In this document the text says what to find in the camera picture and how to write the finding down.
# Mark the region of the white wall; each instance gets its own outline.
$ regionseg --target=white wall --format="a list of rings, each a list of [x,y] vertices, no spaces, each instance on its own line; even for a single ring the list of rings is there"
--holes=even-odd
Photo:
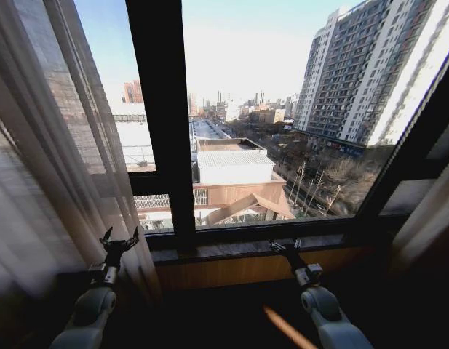
[[[200,183],[205,184],[263,183],[271,180],[273,164],[205,167],[199,172]]]

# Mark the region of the low building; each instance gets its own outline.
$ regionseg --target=low building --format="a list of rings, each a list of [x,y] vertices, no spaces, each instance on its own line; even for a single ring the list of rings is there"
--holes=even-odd
[[[285,197],[286,181],[273,172],[266,149],[247,138],[227,138],[198,139],[196,151],[197,225],[295,218]],[[136,196],[135,203],[145,228],[172,227],[166,194]]]
[[[260,109],[257,113],[259,122],[265,124],[283,122],[285,117],[285,109]]]

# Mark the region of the blue sky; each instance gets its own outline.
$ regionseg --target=blue sky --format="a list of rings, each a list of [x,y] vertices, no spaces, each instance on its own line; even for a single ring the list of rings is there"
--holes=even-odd
[[[124,0],[75,0],[111,107],[138,78]],[[183,0],[187,85],[202,98],[300,92],[311,40],[352,0]]]

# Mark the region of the roof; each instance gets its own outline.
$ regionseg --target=roof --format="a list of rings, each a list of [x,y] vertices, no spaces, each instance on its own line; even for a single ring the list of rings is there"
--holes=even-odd
[[[295,218],[295,216],[292,213],[290,213],[284,192],[282,191],[282,195],[279,199],[278,204],[275,204],[274,202],[262,198],[261,196],[256,194],[247,195],[244,198],[235,201],[233,204],[230,204],[222,209],[218,209],[214,212],[211,212],[207,216],[207,224],[214,225],[216,223],[225,220],[226,218],[232,217],[235,214],[238,214],[239,212],[249,209],[250,207],[255,206],[257,204],[267,209],[270,209],[273,212],[279,213],[286,218],[289,219]]]
[[[259,151],[204,151],[197,154],[198,167],[225,167],[238,165],[274,165]]]
[[[248,151],[264,148],[248,138],[226,138],[220,140],[197,139],[198,151]]]

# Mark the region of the black window frame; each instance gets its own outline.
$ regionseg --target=black window frame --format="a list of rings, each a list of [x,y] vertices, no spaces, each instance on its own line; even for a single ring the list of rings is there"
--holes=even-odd
[[[448,54],[355,216],[196,228],[181,2],[160,1],[147,10],[142,1],[126,3],[156,162],[155,172],[130,172],[130,184],[134,196],[167,193],[174,225],[174,232],[145,233],[152,249],[332,234],[343,234],[343,242],[352,244],[374,243],[385,230],[393,236],[409,216],[380,215],[400,182],[436,179],[449,162],[426,159],[449,125]]]

